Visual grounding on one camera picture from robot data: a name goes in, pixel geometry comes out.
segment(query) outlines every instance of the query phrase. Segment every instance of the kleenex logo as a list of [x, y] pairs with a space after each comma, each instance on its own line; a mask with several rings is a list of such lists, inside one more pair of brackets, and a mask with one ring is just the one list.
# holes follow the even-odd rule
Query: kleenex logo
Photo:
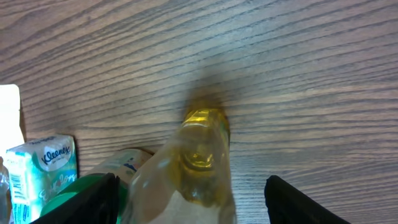
[[40, 167], [45, 171], [54, 171], [68, 164], [70, 158], [75, 155], [75, 149], [72, 144], [59, 144], [44, 146], [36, 153]]
[[62, 149], [59, 149], [55, 152], [47, 152], [46, 155], [43, 156], [42, 161], [44, 162], [45, 165], [48, 165], [49, 162], [56, 159], [58, 156], [67, 155], [69, 153], [70, 153], [69, 146], [63, 147]]

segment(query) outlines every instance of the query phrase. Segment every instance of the bottle label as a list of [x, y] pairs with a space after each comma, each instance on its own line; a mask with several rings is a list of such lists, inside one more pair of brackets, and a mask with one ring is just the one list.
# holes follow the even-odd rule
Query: bottle label
[[113, 173], [128, 184], [137, 170], [152, 156], [140, 149], [125, 149], [98, 164], [86, 175]]

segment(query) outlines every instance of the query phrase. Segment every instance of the plastic bottle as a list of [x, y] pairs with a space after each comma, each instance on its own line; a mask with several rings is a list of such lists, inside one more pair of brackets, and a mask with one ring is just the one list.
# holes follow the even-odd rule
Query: plastic bottle
[[229, 129], [219, 109], [188, 114], [135, 174], [121, 223], [236, 223]]
[[128, 185], [138, 170], [151, 155], [140, 149], [123, 149], [113, 156], [107, 158], [104, 162], [98, 164], [86, 175], [80, 177], [67, 188], [61, 191], [56, 197], [51, 199], [42, 209], [40, 216], [44, 216], [48, 212], [57, 208], [67, 200], [71, 199], [79, 192], [84, 191], [88, 187], [97, 183], [107, 173], [113, 173], [120, 178], [119, 186], [119, 214], [121, 214], [126, 206]]

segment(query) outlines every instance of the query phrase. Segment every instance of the wood grain surface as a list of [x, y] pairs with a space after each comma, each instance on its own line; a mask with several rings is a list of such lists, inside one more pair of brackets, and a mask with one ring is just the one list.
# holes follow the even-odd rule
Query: wood grain surface
[[397, 0], [0, 0], [0, 83], [81, 172], [223, 102], [240, 223], [271, 174], [351, 223], [398, 222]]

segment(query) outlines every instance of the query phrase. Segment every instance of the plastic packaging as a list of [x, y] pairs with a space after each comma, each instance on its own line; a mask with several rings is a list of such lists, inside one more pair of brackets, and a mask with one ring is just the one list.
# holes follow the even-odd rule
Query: plastic packaging
[[71, 136], [50, 136], [8, 149], [5, 163], [15, 224], [39, 218], [43, 206], [77, 179]]
[[7, 224], [11, 214], [11, 201], [8, 170], [2, 162], [3, 159], [0, 157], [0, 224]]
[[188, 114], [133, 177], [122, 223], [236, 223], [229, 129], [221, 110]]

